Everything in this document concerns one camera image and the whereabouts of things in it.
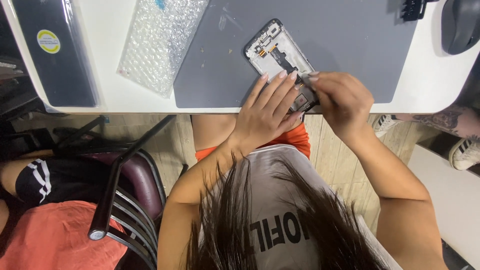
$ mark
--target orange shorts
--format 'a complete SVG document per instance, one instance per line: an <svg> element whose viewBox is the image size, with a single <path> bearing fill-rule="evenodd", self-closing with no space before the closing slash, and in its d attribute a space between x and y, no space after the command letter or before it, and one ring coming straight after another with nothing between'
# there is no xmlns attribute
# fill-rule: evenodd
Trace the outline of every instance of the orange shorts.
<svg viewBox="0 0 480 270"><path fill-rule="evenodd" d="M270 145L292 145L295 146L298 151L305 154L305 156L310 159L310 143L308 142L308 133L305 130L305 124L301 123L298 127L283 133L280 137L274 139L273 141L260 146L259 148L270 146ZM201 161L206 156L210 155L215 150L216 146L210 147L204 150L200 150L195 153L197 161Z"/></svg>

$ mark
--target hand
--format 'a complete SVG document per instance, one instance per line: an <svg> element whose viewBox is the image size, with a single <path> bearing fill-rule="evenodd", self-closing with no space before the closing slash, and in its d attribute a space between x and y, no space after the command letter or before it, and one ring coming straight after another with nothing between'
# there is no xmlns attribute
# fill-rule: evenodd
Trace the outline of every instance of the hand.
<svg viewBox="0 0 480 270"><path fill-rule="evenodd" d="M348 73L319 72L310 74L325 120L350 149L365 136L373 134L367 123L373 96Z"/></svg>
<svg viewBox="0 0 480 270"><path fill-rule="evenodd" d="M284 70L259 96L268 80L268 74L260 77L241 108L235 128L227 142L246 156L290 130L302 115L296 111L283 120L299 92L300 86L294 86L296 79L296 71L287 76Z"/></svg>

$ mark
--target grey repair mat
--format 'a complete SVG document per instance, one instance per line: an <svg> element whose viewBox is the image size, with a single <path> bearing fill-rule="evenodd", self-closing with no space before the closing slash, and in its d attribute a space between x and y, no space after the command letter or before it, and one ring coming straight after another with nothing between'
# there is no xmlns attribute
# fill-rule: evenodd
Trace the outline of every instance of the grey repair mat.
<svg viewBox="0 0 480 270"><path fill-rule="evenodd" d="M315 70L349 72L392 101L416 22L403 0L211 0L174 83L179 108L241 107L258 73L243 47L278 18Z"/></svg>

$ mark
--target tattoo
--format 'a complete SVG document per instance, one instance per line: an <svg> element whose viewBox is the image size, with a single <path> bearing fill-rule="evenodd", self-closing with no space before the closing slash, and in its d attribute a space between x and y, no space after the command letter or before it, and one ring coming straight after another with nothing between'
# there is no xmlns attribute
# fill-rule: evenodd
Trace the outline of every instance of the tattoo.
<svg viewBox="0 0 480 270"><path fill-rule="evenodd" d="M456 126L458 125L458 117L463 113L463 111L464 109L462 107L452 105L436 114L414 115L413 119L415 122L419 122L458 136Z"/></svg>
<svg viewBox="0 0 480 270"><path fill-rule="evenodd" d="M470 140L474 143L480 143L480 137L478 137L477 135L467 136L467 140Z"/></svg>

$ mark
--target long brown hair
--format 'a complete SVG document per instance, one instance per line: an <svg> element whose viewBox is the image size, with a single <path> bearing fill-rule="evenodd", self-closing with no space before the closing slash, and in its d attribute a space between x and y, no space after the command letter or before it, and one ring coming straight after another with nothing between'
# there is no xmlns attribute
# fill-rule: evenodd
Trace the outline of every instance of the long brown hair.
<svg viewBox="0 0 480 270"><path fill-rule="evenodd" d="M255 270L252 235L250 161L237 163L225 176L217 167L215 191L203 195L200 223L192 224L187 249L187 270ZM293 183L300 195L293 205L310 238L315 242L321 270L385 270L387 266L370 247L355 218L354 203L349 207L330 190L312 188L284 159L275 160L283 168L276 179Z"/></svg>

